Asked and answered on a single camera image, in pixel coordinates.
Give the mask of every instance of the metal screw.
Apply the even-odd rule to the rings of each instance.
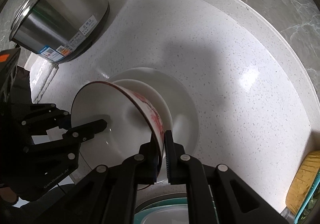
[[[74,153],[70,153],[70,154],[68,154],[68,158],[69,158],[70,160],[73,160],[73,159],[76,158],[76,156],[75,156]]]
[[[107,167],[105,165],[99,165],[97,168],[96,168],[97,172],[99,173],[103,173],[107,170]]]
[[[220,165],[218,165],[218,170],[219,171],[227,171],[228,167],[225,164],[220,164]]]
[[[184,155],[181,155],[181,156],[180,156],[180,159],[181,159],[182,161],[189,161],[189,160],[190,160],[190,156],[184,154]]]
[[[136,155],[134,156],[134,159],[135,159],[136,161],[142,161],[142,160],[144,159],[144,156],[143,156],[142,154],[136,154]]]

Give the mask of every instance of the silver rice cooker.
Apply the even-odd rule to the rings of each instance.
[[[9,39],[52,63],[67,62],[91,46],[109,10],[108,0],[25,0]]]

